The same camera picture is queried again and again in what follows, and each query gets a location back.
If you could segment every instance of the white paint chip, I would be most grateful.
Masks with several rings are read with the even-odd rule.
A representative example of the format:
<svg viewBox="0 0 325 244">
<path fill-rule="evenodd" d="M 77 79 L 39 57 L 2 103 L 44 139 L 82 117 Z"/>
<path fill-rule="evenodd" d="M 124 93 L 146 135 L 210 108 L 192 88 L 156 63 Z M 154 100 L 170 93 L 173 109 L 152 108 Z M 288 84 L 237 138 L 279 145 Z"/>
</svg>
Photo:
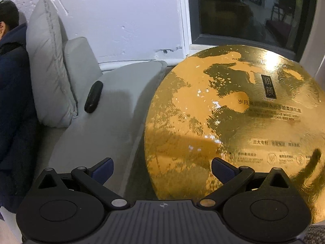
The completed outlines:
<svg viewBox="0 0 325 244">
<path fill-rule="evenodd" d="M 220 108 L 221 106 L 219 105 L 218 101 L 212 101 L 212 103 L 215 104 L 215 109 Z"/>
</svg>

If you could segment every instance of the logo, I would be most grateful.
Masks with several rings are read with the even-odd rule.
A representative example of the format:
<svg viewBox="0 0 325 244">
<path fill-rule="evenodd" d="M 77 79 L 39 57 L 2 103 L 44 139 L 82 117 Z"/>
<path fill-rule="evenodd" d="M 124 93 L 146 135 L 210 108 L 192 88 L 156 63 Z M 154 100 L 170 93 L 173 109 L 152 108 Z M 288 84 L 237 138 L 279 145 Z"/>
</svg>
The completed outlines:
<svg viewBox="0 0 325 244">
<path fill-rule="evenodd" d="M 267 75 L 261 75 L 261 76 L 262 76 L 262 81 L 263 81 L 266 97 L 276 99 L 277 96 L 275 95 L 275 90 L 273 87 L 271 77 L 267 76 Z"/>
<path fill-rule="evenodd" d="M 299 165 L 303 165 L 304 164 L 304 156 L 302 156 L 301 154 L 298 154 L 298 156 L 297 156 L 297 163 Z"/>
<path fill-rule="evenodd" d="M 165 209 L 165 207 L 169 206 L 169 204 L 167 204 L 167 203 L 162 203 L 162 204 L 160 204 L 159 206 Z"/>
<path fill-rule="evenodd" d="M 269 164 L 274 164 L 277 162 L 277 156 L 274 153 L 270 153 L 268 155 L 268 163 Z"/>
</svg>

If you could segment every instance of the metal screw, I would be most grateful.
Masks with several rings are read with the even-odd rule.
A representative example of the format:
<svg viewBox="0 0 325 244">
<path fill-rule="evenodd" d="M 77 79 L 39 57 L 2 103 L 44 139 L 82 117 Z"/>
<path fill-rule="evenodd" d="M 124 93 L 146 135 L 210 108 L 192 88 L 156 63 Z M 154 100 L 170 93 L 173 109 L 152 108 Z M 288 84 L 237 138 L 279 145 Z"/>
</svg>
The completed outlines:
<svg viewBox="0 0 325 244">
<path fill-rule="evenodd" d="M 211 207 L 214 206 L 216 202 L 212 199 L 202 199 L 200 201 L 200 205 L 205 206 L 205 207 Z"/>
<path fill-rule="evenodd" d="M 111 204 L 115 207 L 122 207 L 127 204 L 127 201 L 124 199 L 115 199 L 111 202 Z"/>
</svg>

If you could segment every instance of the person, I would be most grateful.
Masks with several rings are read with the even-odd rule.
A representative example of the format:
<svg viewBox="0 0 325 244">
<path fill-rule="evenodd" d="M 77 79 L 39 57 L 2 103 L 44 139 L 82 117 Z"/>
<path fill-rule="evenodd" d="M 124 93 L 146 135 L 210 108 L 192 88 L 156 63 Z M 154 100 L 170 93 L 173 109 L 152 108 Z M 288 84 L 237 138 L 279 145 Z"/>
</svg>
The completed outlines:
<svg viewBox="0 0 325 244">
<path fill-rule="evenodd" d="M 0 1 L 0 207 L 12 213 L 33 180 L 38 127 L 25 49 L 27 25 L 18 23 L 14 2 Z"/>
</svg>

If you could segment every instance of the glass pane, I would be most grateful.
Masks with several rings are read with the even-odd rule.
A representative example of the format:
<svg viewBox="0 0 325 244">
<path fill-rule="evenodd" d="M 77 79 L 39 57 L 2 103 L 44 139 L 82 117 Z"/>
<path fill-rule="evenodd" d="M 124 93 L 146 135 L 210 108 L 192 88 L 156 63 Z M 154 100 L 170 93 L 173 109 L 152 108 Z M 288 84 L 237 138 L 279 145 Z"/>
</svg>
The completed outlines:
<svg viewBox="0 0 325 244">
<path fill-rule="evenodd" d="M 200 0 L 201 33 L 293 50 L 302 4 L 303 0 Z"/>
</svg>

